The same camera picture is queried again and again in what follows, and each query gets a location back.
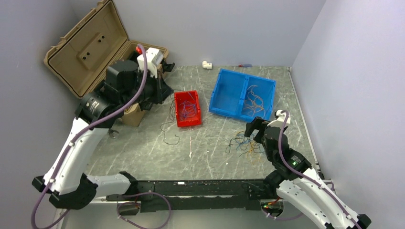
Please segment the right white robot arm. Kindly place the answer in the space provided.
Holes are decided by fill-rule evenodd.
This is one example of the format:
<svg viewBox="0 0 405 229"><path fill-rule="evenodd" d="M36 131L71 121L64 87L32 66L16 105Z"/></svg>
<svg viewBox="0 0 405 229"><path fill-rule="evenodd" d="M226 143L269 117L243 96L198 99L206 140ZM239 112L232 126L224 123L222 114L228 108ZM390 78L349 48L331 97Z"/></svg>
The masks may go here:
<svg viewBox="0 0 405 229"><path fill-rule="evenodd" d="M298 151L291 148L284 131L290 124L287 111L273 121L256 117L246 124L245 137L257 130L254 141L264 148L275 170L264 180L263 192L288 201L319 229L366 229L371 219L345 204Z"/></svg>

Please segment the white pipe elbow fitting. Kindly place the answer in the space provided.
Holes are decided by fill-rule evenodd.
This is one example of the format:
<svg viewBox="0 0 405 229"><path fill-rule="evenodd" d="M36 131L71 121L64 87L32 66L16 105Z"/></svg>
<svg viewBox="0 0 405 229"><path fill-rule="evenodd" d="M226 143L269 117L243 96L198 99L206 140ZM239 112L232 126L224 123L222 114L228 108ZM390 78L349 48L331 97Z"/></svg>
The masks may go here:
<svg viewBox="0 0 405 229"><path fill-rule="evenodd" d="M213 65L211 62L203 61L202 67L206 70L211 70L213 68Z"/></svg>

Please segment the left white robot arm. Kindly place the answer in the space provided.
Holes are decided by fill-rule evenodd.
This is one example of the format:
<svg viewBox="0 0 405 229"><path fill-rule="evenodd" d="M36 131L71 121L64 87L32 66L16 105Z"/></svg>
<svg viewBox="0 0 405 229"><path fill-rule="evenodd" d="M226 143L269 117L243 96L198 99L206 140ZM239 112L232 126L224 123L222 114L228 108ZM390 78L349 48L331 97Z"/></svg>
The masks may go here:
<svg viewBox="0 0 405 229"><path fill-rule="evenodd" d="M128 106L149 110L173 92L152 61L118 61L106 69L105 79L86 94L75 111L71 133L51 169L35 177L32 185L49 194L56 208L78 210L93 199L120 195L132 200L138 181L128 172L111 176L85 174L87 163L101 139Z"/></svg>

